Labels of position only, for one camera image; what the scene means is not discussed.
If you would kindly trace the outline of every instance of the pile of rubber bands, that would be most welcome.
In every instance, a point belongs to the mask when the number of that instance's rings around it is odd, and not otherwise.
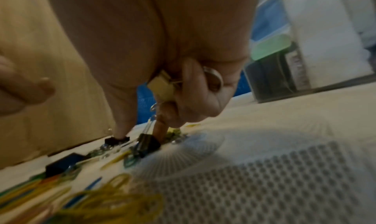
[[[60,189],[58,192],[44,201],[32,206],[18,215],[7,224],[22,224],[35,220],[42,212],[48,212],[37,223],[57,224],[57,223],[109,223],[109,224],[138,224],[155,220],[163,211],[163,197],[160,194],[129,194],[126,192],[130,181],[130,175],[123,173],[107,182],[102,187],[92,190],[101,180],[98,178],[84,191],[67,196],[60,203],[57,211],[54,212],[52,202],[70,191],[70,187]],[[31,182],[16,192],[10,192],[0,199],[0,212],[9,211],[22,203],[38,196],[54,186],[53,182],[42,184],[40,181]],[[12,198],[30,188],[37,189],[34,195],[26,195],[27,199],[18,199],[11,202]]]

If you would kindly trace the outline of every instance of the person's hand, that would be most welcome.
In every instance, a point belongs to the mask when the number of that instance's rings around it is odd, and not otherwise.
[[[42,103],[54,93],[54,86],[48,78],[31,82],[17,72],[13,63],[0,55],[0,116]]]
[[[137,86],[164,69],[183,78],[175,101],[162,103],[154,135],[168,126],[220,114],[249,58],[258,0],[50,0],[66,34],[102,86],[123,138],[137,121]],[[221,73],[208,89],[202,66]]]

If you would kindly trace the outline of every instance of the table surface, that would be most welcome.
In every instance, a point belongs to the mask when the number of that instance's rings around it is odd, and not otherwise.
[[[372,144],[376,143],[376,83],[311,94],[296,98],[258,104],[252,94],[248,93],[233,98],[221,115],[200,122],[200,126],[182,127],[183,132],[198,130],[226,129],[283,129],[304,132],[324,137],[354,141],[359,146],[367,146],[376,151]],[[145,124],[136,126],[130,132],[134,139],[142,131]],[[44,167],[69,153],[86,154],[98,148],[103,139],[63,151],[52,157],[39,157],[35,160],[5,168],[0,171],[0,190],[12,187],[27,180],[30,176],[41,173]],[[124,172],[122,162],[100,171],[99,168],[110,161],[108,158],[84,168],[71,184],[72,192],[81,191],[96,178],[102,176],[106,182],[115,175]],[[47,192],[38,199],[33,199],[23,206],[5,213],[2,220],[9,220],[27,207],[39,202]]]

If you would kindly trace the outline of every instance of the wooden panel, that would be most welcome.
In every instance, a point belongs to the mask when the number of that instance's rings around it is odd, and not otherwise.
[[[20,72],[51,78],[56,95],[0,118],[0,167],[108,135],[113,124],[99,85],[65,36],[47,0],[0,0],[0,48]]]

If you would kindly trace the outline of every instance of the palm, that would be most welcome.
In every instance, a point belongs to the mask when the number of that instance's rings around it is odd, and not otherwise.
[[[50,0],[101,84],[121,130],[137,119],[137,86],[193,58],[235,91],[257,0]]]

